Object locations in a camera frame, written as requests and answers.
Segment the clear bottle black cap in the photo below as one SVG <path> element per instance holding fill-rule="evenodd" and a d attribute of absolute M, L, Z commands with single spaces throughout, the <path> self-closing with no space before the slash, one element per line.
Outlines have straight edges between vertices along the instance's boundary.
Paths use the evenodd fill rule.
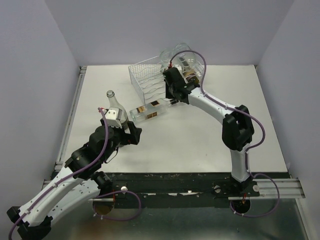
<path fill-rule="evenodd" d="M 192 72 L 198 78 L 203 77 L 204 68 L 201 64 L 195 63 L 184 67 L 184 73 Z"/>

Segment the clear bottle silver cap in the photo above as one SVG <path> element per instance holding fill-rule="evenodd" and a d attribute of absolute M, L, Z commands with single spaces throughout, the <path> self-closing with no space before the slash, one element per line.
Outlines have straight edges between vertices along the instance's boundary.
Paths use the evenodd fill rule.
<path fill-rule="evenodd" d="M 165 48 L 159 55 L 159 59 L 162 65 L 162 68 L 164 70 L 167 70 L 169 68 L 170 65 L 170 60 L 173 56 L 173 50 L 171 48 Z M 179 58 L 176 56 L 173 60 L 172 60 L 172 66 L 173 65 L 180 65 L 184 68 L 182 62 L 179 60 Z"/>

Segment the green wine bottle brown label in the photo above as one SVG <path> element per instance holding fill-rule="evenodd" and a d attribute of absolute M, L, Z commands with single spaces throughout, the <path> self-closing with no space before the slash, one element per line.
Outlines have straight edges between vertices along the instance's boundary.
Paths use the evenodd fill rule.
<path fill-rule="evenodd" d="M 197 76 L 197 73 L 194 70 L 186 70 L 182 73 L 185 83 L 194 83 L 196 85 L 200 84 L 200 80 Z"/>

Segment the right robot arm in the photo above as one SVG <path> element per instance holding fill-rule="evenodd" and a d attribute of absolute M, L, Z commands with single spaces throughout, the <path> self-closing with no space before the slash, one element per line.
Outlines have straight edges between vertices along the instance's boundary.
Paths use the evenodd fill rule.
<path fill-rule="evenodd" d="M 246 169 L 245 149 L 250 146 L 255 132 L 248 108 L 244 105 L 232 106 L 231 110 L 220 106 L 211 95 L 204 95 L 200 84 L 196 80 L 185 82 L 182 74 L 176 67 L 163 72 L 165 94 L 169 99 L 197 107 L 222 125 L 222 141 L 229 148 L 231 156 L 230 191 L 241 196 L 248 190 L 247 180 L 250 174 Z"/>

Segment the clear round bottle back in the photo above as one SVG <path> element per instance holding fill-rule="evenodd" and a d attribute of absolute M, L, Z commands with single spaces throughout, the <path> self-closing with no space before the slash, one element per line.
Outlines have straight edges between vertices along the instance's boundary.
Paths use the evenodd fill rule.
<path fill-rule="evenodd" d="M 191 48 L 186 43 L 179 43 L 173 49 L 173 54 L 177 54 L 174 59 L 174 64 L 180 64 L 183 70 L 195 69 L 199 66 L 197 56 L 194 52 L 187 51 Z"/>

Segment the small bottle brown label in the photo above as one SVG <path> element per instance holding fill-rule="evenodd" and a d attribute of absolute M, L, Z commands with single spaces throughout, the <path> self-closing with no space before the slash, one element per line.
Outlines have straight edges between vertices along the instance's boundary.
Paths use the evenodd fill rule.
<path fill-rule="evenodd" d="M 140 123 L 164 114 L 168 108 L 177 104 L 175 99 L 159 98 L 129 111 L 134 123 Z"/>

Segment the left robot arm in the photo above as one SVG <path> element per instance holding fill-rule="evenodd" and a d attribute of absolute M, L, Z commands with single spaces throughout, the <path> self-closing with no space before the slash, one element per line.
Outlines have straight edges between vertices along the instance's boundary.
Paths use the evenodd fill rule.
<path fill-rule="evenodd" d="M 113 191 L 112 181 L 100 168 L 119 146 L 139 143 L 142 129 L 132 121 L 128 128 L 126 133 L 122 128 L 99 126 L 41 192 L 7 211 L 12 228 L 23 240 L 42 240 L 66 214 L 89 199 L 104 198 Z"/>

